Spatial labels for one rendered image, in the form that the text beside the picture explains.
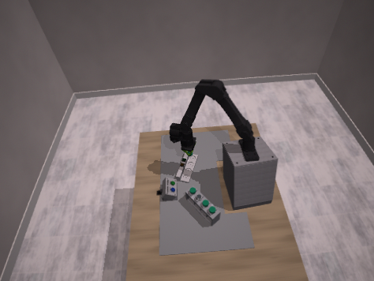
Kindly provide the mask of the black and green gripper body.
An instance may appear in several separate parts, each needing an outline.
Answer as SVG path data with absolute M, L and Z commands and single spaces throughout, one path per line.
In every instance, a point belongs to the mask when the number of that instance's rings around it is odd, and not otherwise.
M 189 151 L 189 152 L 191 152 L 191 151 L 194 149 L 194 147 L 195 147 L 195 144 L 196 144 L 196 138 L 193 137 L 191 140 L 185 140 L 185 139 L 183 138 L 183 140 L 186 141 L 187 147 L 183 147 L 183 146 L 181 146 L 181 150 L 185 150 L 185 151 Z

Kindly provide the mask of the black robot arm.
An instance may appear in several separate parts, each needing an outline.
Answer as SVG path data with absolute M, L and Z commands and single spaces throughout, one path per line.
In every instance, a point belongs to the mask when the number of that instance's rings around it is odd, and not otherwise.
M 241 115 L 232 100 L 230 99 L 224 83 L 220 80 L 201 80 L 195 87 L 195 92 L 189 104 L 187 111 L 181 124 L 172 123 L 170 125 L 170 141 L 173 143 L 181 141 L 181 146 L 187 147 L 186 141 L 193 138 L 193 130 L 191 129 L 196 114 L 202 104 L 204 97 L 209 96 L 215 100 L 226 112 L 239 135 L 239 143 L 245 157 L 245 161 L 258 161 L 260 157 L 255 147 L 255 137 L 253 136 L 252 126 L 249 121 Z M 224 94 L 225 93 L 225 94 Z M 183 138 L 185 140 L 183 140 Z

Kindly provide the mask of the grey flat mat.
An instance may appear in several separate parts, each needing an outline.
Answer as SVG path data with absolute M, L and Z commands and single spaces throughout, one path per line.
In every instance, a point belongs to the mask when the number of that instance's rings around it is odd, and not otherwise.
M 177 200 L 163 201 L 160 195 L 159 255 L 255 248 L 247 212 L 224 211 L 216 161 L 223 161 L 228 130 L 193 133 L 193 137 L 193 154 L 198 158 L 189 183 L 177 180 Z M 176 179 L 184 155 L 181 141 L 173 143 L 170 135 L 161 135 L 160 189 L 165 177 Z M 213 226 L 186 200 L 185 191 L 192 186 L 221 211 Z

